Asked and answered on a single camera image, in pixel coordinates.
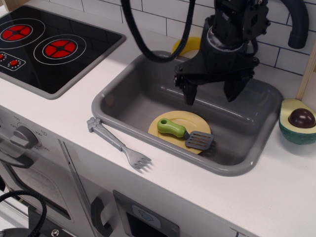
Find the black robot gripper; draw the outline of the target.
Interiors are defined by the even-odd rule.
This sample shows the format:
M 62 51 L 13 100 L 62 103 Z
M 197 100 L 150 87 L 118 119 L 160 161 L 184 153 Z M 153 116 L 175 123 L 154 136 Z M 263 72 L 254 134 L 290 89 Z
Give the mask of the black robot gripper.
M 246 53 L 247 43 L 231 48 L 222 44 L 212 32 L 214 25 L 214 17 L 206 18 L 197 55 L 175 68 L 174 83 L 183 85 L 184 100 L 190 106 L 195 101 L 198 85 L 220 81 L 224 81 L 228 102 L 235 100 L 259 64 L 258 58 Z

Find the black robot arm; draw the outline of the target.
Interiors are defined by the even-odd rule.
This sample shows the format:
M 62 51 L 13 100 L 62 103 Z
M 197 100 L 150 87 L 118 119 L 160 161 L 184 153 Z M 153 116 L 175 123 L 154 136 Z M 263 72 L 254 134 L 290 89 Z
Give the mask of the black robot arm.
M 197 55 L 175 68 L 174 83 L 182 89 L 184 101 L 192 105 L 197 87 L 224 82 L 229 102 L 235 100 L 259 64 L 256 38 L 264 33 L 266 0 L 216 0 L 215 14 L 206 18 Z

